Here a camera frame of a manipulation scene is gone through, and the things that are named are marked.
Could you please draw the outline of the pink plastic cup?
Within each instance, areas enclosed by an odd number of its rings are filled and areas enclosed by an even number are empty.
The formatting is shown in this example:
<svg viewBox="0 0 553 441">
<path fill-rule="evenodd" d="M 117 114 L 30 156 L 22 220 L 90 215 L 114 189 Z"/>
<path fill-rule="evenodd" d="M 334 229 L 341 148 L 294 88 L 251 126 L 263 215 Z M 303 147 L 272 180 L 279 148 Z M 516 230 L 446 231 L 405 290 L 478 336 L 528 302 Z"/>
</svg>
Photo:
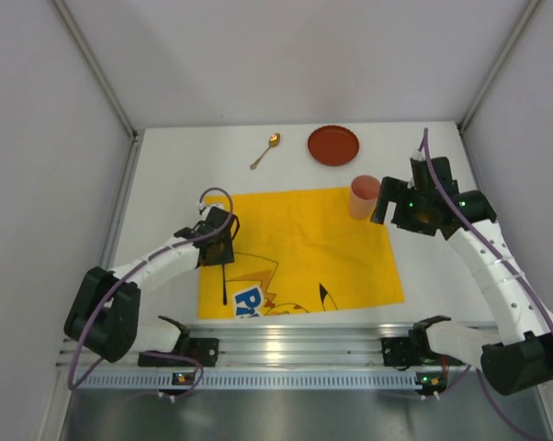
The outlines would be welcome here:
<svg viewBox="0 0 553 441">
<path fill-rule="evenodd" d="M 380 182 L 371 175 L 359 175 L 350 186 L 350 216 L 355 220 L 368 219 L 378 202 Z"/>
</svg>

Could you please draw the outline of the yellow printed cloth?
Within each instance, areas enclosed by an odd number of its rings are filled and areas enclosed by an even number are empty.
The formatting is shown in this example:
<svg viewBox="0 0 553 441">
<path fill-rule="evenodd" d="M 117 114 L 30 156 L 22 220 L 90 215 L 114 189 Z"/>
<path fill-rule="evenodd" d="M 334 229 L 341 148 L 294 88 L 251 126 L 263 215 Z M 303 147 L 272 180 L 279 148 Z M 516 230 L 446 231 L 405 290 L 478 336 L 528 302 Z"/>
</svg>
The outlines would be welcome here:
<svg viewBox="0 0 553 441">
<path fill-rule="evenodd" d="M 402 303 L 384 226 L 355 220 L 344 187 L 233 197 L 235 261 L 199 272 L 201 320 L 291 316 Z"/>
</svg>

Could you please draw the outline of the blue plastic fork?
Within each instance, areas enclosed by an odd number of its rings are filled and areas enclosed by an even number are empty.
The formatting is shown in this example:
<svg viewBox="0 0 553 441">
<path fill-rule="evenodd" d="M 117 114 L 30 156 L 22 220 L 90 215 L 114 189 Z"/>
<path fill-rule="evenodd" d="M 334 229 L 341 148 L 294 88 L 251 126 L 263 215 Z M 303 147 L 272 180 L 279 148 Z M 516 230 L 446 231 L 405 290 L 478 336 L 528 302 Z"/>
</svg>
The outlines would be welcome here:
<svg viewBox="0 0 553 441">
<path fill-rule="evenodd" d="M 221 266 L 221 275 L 222 275 L 222 304 L 223 306 L 227 306 L 228 304 L 228 292 L 227 292 L 227 285 L 226 285 L 226 272 L 225 272 L 225 265 Z"/>
</svg>

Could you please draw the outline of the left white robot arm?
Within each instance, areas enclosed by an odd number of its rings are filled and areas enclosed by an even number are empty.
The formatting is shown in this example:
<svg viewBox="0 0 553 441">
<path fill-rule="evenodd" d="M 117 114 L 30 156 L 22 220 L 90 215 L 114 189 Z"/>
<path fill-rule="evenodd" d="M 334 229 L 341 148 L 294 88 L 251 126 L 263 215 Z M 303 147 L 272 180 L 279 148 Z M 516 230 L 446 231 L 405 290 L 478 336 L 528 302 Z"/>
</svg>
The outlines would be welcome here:
<svg viewBox="0 0 553 441">
<path fill-rule="evenodd" d="M 158 312 L 153 296 L 186 272 L 232 263 L 232 241 L 240 227 L 238 217 L 221 204 L 199 213 L 195 226 L 133 262 L 88 270 L 64 323 L 65 335 L 110 363 L 129 352 L 180 352 L 188 330 Z"/>
</svg>

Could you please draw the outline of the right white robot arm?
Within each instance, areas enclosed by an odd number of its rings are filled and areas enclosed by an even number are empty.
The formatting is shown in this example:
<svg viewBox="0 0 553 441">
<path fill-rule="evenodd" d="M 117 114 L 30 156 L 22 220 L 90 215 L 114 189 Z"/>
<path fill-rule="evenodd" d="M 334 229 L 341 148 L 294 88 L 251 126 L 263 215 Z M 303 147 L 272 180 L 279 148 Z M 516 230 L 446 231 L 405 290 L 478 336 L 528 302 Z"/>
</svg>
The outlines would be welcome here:
<svg viewBox="0 0 553 441">
<path fill-rule="evenodd" d="M 416 322 L 409 336 L 417 357 L 449 356 L 482 371 L 508 396 L 553 380 L 553 314 L 527 293 L 490 202 L 478 190 L 462 192 L 445 157 L 411 161 L 412 179 L 386 176 L 371 220 L 407 232 L 442 234 L 460 256 L 487 301 L 498 333 L 486 334 L 446 316 Z"/>
</svg>

